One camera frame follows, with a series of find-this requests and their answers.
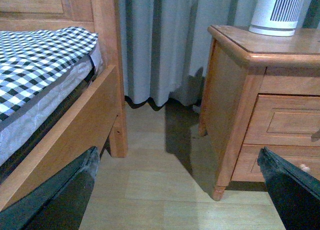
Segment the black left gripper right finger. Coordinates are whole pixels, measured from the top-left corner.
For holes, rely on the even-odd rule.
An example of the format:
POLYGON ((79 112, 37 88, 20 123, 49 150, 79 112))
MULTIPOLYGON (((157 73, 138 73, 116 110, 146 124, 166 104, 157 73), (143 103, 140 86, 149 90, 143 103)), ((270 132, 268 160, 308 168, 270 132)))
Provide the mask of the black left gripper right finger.
POLYGON ((285 229, 318 230, 320 181, 267 147, 260 149, 257 163, 285 229))

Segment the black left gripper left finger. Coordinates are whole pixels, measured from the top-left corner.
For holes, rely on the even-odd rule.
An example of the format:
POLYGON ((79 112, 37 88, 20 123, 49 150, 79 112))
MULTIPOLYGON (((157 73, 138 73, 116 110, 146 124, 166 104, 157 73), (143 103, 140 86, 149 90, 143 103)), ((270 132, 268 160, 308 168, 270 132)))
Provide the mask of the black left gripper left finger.
POLYGON ((28 195, 0 213, 2 230, 77 230, 100 163, 91 147, 28 195))

